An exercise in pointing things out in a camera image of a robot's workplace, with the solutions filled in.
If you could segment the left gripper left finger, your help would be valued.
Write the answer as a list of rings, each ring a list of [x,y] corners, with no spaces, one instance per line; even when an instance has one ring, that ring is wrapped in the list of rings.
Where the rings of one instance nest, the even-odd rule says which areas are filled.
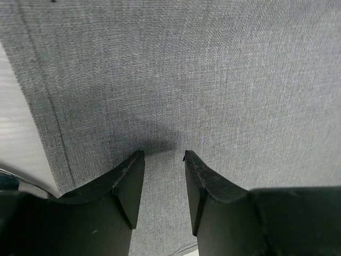
[[[54,197],[1,172],[1,255],[128,255],[137,226],[144,152]]]

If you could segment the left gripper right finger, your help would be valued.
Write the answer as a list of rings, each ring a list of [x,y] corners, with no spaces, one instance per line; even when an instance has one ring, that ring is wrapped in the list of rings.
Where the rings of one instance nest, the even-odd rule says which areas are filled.
[[[200,255],[340,255],[340,187],[246,190],[191,150],[185,176]]]

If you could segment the grey cloth napkin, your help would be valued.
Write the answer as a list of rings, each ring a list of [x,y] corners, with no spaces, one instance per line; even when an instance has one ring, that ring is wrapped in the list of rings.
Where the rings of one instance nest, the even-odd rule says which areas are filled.
[[[340,185],[340,1],[1,1],[1,167],[62,195],[136,150],[130,255],[196,249],[182,158]]]

